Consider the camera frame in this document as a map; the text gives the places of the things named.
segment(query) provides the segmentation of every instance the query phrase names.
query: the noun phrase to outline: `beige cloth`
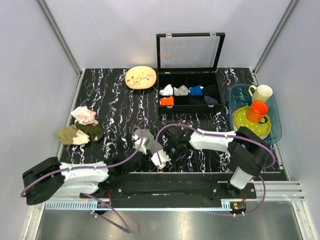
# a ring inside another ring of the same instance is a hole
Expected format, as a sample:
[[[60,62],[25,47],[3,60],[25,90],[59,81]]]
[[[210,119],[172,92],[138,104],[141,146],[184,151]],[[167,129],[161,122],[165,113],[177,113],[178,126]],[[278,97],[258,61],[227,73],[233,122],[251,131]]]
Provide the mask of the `beige cloth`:
[[[89,135],[78,130],[76,125],[62,128],[58,131],[57,136],[63,145],[81,145],[90,142]]]

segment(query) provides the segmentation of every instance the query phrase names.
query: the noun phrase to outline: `gray sock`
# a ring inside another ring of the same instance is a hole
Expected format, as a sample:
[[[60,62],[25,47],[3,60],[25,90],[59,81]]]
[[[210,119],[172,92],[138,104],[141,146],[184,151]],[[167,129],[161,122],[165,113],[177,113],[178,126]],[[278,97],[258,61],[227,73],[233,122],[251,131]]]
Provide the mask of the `gray sock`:
[[[174,88],[174,95],[175,96],[188,96],[189,90],[185,85],[182,85],[179,88]]]

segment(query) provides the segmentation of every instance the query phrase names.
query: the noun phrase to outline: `green plate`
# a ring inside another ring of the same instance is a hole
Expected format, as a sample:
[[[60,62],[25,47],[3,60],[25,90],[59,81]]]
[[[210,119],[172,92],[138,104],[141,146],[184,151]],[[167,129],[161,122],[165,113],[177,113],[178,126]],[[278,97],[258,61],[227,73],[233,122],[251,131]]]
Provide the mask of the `green plate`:
[[[269,116],[266,115],[266,118],[268,119],[267,123],[261,124],[258,122],[252,122],[246,116],[249,108],[249,106],[243,106],[232,114],[234,130],[238,130],[240,127],[247,127],[259,138],[265,139],[270,133],[272,127]]]

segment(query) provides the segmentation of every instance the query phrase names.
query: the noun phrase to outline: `white wall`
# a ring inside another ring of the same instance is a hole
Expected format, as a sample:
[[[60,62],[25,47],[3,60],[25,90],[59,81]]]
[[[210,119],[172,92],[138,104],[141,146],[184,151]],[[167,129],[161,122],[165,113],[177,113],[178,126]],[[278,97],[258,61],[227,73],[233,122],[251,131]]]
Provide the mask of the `white wall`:
[[[17,240],[22,173],[54,154],[77,77],[35,0],[1,0],[0,22],[0,238]]]
[[[273,88],[282,124],[281,148],[299,180],[320,236],[320,1],[300,1],[258,78]]]
[[[46,0],[81,68],[156,67],[156,34],[225,32],[219,67],[257,64],[289,0]]]

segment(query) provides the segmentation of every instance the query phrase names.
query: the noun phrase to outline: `open lid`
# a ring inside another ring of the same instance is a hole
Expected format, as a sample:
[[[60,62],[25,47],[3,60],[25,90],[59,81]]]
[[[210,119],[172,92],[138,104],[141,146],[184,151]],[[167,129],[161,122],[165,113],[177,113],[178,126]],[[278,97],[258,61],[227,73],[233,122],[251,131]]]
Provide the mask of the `open lid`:
[[[225,36],[224,32],[157,34],[158,72],[215,72]]]

